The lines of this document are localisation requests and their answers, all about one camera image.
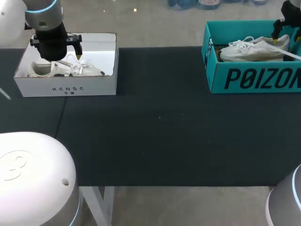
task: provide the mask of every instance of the metal frame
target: metal frame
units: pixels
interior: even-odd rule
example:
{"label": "metal frame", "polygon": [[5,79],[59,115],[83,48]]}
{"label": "metal frame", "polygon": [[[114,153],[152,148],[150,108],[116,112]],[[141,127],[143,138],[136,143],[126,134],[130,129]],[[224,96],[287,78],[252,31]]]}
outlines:
{"label": "metal frame", "polygon": [[107,186],[102,197],[98,187],[79,187],[98,226],[112,226],[115,187]]}

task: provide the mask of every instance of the black tablecloth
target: black tablecloth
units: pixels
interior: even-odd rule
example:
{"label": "black tablecloth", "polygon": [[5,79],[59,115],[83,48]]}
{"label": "black tablecloth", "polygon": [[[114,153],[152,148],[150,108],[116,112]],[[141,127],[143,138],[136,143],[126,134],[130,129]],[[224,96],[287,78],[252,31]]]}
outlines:
{"label": "black tablecloth", "polygon": [[0,133],[32,131],[55,137],[63,112],[65,97],[23,98],[14,74],[24,49],[0,50]]}
{"label": "black tablecloth", "polygon": [[0,53],[0,132],[56,137],[80,186],[273,186],[301,163],[301,94],[210,94],[198,47],[122,48],[118,94],[65,105],[21,98],[22,50]]}

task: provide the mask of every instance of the logo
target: logo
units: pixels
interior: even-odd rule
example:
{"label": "logo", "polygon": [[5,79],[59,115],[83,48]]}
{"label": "logo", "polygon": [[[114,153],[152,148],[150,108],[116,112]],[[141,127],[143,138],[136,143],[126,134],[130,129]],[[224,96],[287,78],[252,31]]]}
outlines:
{"label": "logo", "polygon": [[19,178],[28,168],[33,155],[28,151],[11,151],[0,157],[0,181]]}
{"label": "logo", "polygon": [[211,49],[212,49],[212,46],[213,46],[213,42],[212,42],[212,39],[211,37],[209,38],[209,42],[208,42],[208,54],[209,54],[209,57],[211,55]]}
{"label": "logo", "polygon": [[228,89],[232,83],[239,82],[242,89],[272,89],[272,88],[301,88],[301,68],[295,72],[292,68],[249,68],[242,71],[238,68],[230,68],[224,89]]}

